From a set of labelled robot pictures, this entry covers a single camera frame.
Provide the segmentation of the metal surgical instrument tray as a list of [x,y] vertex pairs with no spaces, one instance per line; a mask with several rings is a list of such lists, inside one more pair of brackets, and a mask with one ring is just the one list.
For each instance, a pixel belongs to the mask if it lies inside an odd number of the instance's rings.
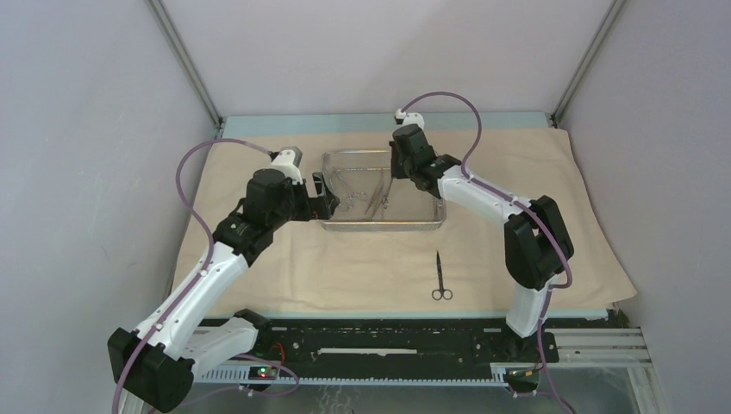
[[322,173],[341,201],[333,217],[322,222],[327,231],[431,231],[447,217],[442,201],[408,179],[391,177],[387,149],[326,152]]

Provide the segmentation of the beige cloth wrap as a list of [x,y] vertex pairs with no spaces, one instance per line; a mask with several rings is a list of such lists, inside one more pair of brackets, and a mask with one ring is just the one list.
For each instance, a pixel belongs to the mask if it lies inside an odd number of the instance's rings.
[[[594,314],[636,290],[591,208],[568,134],[559,129],[498,129],[481,138],[469,130],[428,128],[441,154],[469,155],[483,179],[527,197],[547,195],[559,206],[575,247],[572,285],[556,291],[554,315]],[[301,168],[313,173],[324,153],[382,149],[390,132],[260,136],[254,148],[215,145],[195,198],[204,221],[217,225],[245,195],[247,181],[268,164],[265,149],[295,145]],[[440,252],[449,301],[434,301]],[[331,232],[319,222],[288,223],[272,245],[209,310],[212,317],[250,309],[270,317],[494,317],[511,306],[514,281],[505,267],[503,230],[456,204],[436,230]]]

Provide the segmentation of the metal surgical scissors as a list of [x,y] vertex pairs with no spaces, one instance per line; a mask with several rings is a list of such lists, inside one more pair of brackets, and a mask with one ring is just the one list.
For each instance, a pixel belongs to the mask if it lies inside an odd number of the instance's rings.
[[437,275],[437,287],[432,290],[431,297],[434,301],[449,301],[453,298],[453,292],[445,287],[442,262],[439,251],[437,251],[435,254],[435,267]]

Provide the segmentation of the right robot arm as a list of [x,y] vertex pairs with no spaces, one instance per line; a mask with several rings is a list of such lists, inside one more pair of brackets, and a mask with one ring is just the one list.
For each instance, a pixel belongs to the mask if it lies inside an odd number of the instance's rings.
[[438,155],[428,143],[424,118],[397,110],[397,129],[390,146],[394,179],[409,179],[431,196],[460,205],[503,229],[505,266],[516,283],[506,316],[511,329],[501,338],[504,354],[522,361],[536,348],[551,284],[565,270],[574,247],[557,203],[548,196],[536,199],[483,180],[451,155]]

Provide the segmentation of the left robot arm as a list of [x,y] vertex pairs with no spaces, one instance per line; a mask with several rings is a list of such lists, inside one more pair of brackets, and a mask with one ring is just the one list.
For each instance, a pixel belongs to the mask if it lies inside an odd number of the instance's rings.
[[272,245],[277,230],[289,222],[328,220],[340,202],[319,172],[312,175],[316,195],[309,196],[298,147],[268,156],[270,165],[253,174],[234,210],[215,229],[203,229],[209,245],[182,284],[134,329],[110,335],[113,412],[122,392],[129,392],[167,413],[183,403],[197,378],[225,360],[244,353],[257,360],[271,352],[272,335],[244,317],[197,333],[219,297]]

